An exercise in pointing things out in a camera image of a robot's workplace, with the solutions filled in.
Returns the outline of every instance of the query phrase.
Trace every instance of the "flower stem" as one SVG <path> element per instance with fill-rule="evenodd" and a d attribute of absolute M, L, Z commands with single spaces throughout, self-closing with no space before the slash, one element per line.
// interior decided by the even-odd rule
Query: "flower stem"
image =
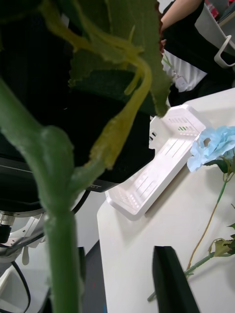
<path fill-rule="evenodd" d="M 200 260 L 199 262 L 197 262 L 195 265 L 193 265 L 192 267 L 188 268 L 185 271 L 185 276 L 187 276 L 188 274 L 190 274 L 191 272 L 193 272 L 196 268 L 198 268 L 199 266 L 203 265 L 205 262 L 207 262 L 208 260 L 212 259 L 212 257 L 214 256 L 214 252 L 210 253 L 208 256 L 206 256 L 204 259 Z"/>
<path fill-rule="evenodd" d="M 207 223 L 207 227 L 205 228 L 204 233 L 202 234 L 202 237 L 200 238 L 199 242 L 197 243 L 195 249 L 194 249 L 193 252 L 192 252 L 192 255 L 191 255 L 190 260 L 189 260 L 189 263 L 188 263 L 187 270 L 190 269 L 193 256 L 194 256 L 195 252 L 197 251 L 197 248 L 198 248 L 199 245 L 201 244 L 201 242 L 202 242 L 202 240 L 203 240 L 203 238 L 204 238 L 204 236 L 205 236 L 205 234 L 206 234 L 206 232 L 207 232 L 207 230 L 208 230 L 208 228 L 209 228 L 209 226 L 210 226 L 210 224 L 211 224 L 211 221 L 212 221 L 212 218 L 213 218 L 213 216 L 214 216 L 215 210 L 216 210 L 216 208 L 218 207 L 219 201 L 220 201 L 220 199 L 221 199 L 221 197 L 222 197 L 222 195 L 223 195 L 223 193 L 224 193 L 224 189 L 225 189 L 225 187 L 226 187 L 227 182 L 228 182 L 228 181 L 225 180 L 225 182 L 224 182 L 224 184 L 223 184 L 223 187 L 222 187 L 222 189 L 221 189 L 221 191 L 220 191 L 219 197 L 218 197 L 218 199 L 217 199 L 216 205 L 215 205 L 215 207 L 214 207 L 214 209 L 213 209 L 213 212 L 212 212 L 212 214 L 211 214 L 211 217 L 210 217 L 210 219 L 209 219 L 209 221 L 208 221 L 208 223 Z"/>

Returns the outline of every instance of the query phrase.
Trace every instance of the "red object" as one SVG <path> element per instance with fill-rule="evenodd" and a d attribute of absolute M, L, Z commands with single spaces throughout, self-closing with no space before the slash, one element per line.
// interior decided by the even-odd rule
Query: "red object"
<path fill-rule="evenodd" d="M 214 17 L 214 19 L 216 19 L 219 16 L 219 12 L 217 11 L 217 9 L 208 0 L 205 0 L 205 4 L 209 11 L 211 12 L 212 16 Z"/>

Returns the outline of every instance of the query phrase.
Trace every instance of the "lanyard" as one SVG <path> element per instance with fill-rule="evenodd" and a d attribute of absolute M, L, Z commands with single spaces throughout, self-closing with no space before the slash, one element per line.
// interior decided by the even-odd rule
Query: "lanyard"
<path fill-rule="evenodd" d="M 166 54 L 164 54 L 164 57 L 163 57 L 163 61 L 168 65 L 170 66 L 170 68 L 173 68 L 172 64 L 170 63 L 168 57 Z"/>

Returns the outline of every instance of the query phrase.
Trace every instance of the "person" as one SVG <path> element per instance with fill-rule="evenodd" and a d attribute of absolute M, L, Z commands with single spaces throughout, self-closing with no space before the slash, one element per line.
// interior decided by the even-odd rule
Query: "person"
<path fill-rule="evenodd" d="M 164 10 L 162 21 L 164 71 L 172 77 L 168 97 L 171 106 L 232 87 L 233 70 L 221 68 L 214 56 L 218 48 L 196 29 L 204 0 L 175 0 Z M 235 57 L 223 52 L 228 63 Z"/>

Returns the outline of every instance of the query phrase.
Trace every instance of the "white shirt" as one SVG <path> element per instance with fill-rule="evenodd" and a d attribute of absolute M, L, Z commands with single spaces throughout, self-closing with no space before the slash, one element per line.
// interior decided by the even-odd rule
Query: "white shirt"
<path fill-rule="evenodd" d="M 164 61 L 166 56 L 172 65 L 171 67 Z M 193 90 L 197 84 L 207 75 L 207 73 L 204 71 L 198 69 L 186 61 L 177 58 L 175 55 L 166 50 L 164 50 L 162 64 L 163 70 L 167 73 L 168 76 L 173 78 L 173 82 L 175 83 L 175 86 L 179 92 Z M 180 83 L 180 79 L 177 79 L 177 76 L 181 76 L 184 83 Z"/>

